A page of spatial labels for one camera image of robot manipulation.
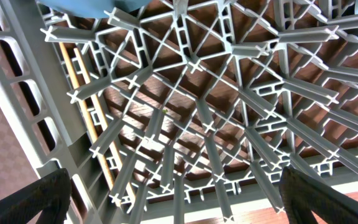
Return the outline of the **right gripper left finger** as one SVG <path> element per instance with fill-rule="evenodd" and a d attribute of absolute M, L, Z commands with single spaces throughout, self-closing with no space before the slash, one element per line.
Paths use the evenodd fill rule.
<path fill-rule="evenodd" d="M 63 224 L 70 206 L 71 180 L 60 168 L 0 200 L 0 223 Z"/>

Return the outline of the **dark blue plate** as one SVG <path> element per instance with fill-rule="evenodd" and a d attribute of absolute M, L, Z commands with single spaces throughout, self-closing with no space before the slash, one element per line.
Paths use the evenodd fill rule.
<path fill-rule="evenodd" d="M 38 0 L 38 2 L 71 16 L 100 19 L 108 17 L 104 12 L 112 12 L 115 7 L 124 12 L 132 12 L 148 5 L 151 0 Z"/>

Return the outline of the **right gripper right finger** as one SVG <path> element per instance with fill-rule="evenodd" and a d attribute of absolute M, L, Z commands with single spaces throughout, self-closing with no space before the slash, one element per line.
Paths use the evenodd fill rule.
<path fill-rule="evenodd" d="M 279 192 L 290 223 L 358 223 L 358 201 L 292 168 L 285 167 Z"/>

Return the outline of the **wooden chopstick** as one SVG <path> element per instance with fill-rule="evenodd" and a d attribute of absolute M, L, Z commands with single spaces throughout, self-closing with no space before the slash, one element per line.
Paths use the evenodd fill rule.
<path fill-rule="evenodd" d="M 84 63 L 83 58 L 81 56 L 81 53 L 80 53 L 78 48 L 74 48 L 73 50 L 74 50 L 75 56 L 77 58 L 78 64 L 80 66 L 80 69 L 81 69 L 81 72 L 82 72 L 82 75 L 83 75 L 83 79 L 84 79 L 85 83 L 89 83 L 91 81 L 90 80 L 90 75 L 89 75 L 89 72 L 88 72 L 88 70 L 87 70 L 87 68 L 85 66 L 85 63 Z M 99 122 L 101 123 L 102 129 L 105 130 L 108 127 L 108 124 L 107 124 L 106 117 L 105 117 L 105 115 L 104 115 L 104 113 L 102 111 L 101 104 L 99 102 L 99 98 L 97 97 L 96 94 L 91 95 L 91 101 L 93 103 L 94 110 L 96 111 L 96 114 L 98 116 Z"/>
<path fill-rule="evenodd" d="M 66 49 L 64 43 L 59 42 L 58 44 L 59 44 L 59 48 L 60 48 L 60 51 L 62 53 L 63 59 L 65 61 L 65 64 L 67 66 L 67 70 L 68 70 L 68 74 L 69 74 L 69 77 L 70 77 L 71 85 L 72 85 L 72 87 L 74 89 L 76 89 L 76 88 L 78 88 L 80 86 L 80 84 L 78 82 L 75 69 L 74 69 L 73 64 L 71 62 L 71 58 L 70 58 L 70 56 L 69 56 L 69 54 L 67 52 L 67 49 Z M 86 105 L 86 103 L 84 101 L 79 101 L 78 104 L 79 104 L 81 113 L 83 115 L 83 119 L 85 121 L 86 128 L 87 128 L 87 130 L 89 132 L 91 142 L 94 143 L 98 139 L 98 135 L 97 135 L 96 129 L 95 129 L 94 125 L 93 125 L 93 120 L 91 118 L 91 115 L 88 113 L 88 107 L 87 107 L 87 105 Z M 112 187 L 113 187 L 114 181 L 113 181 L 113 177 L 112 177 L 112 175 L 110 173 L 107 160 L 106 160 L 106 158 L 104 156 L 96 156 L 96 157 L 97 157 L 97 159 L 98 159 L 98 161 L 100 163 L 100 166 L 102 168 L 102 172 L 103 172 L 104 177 L 106 179 L 108 189 L 111 190 Z"/>

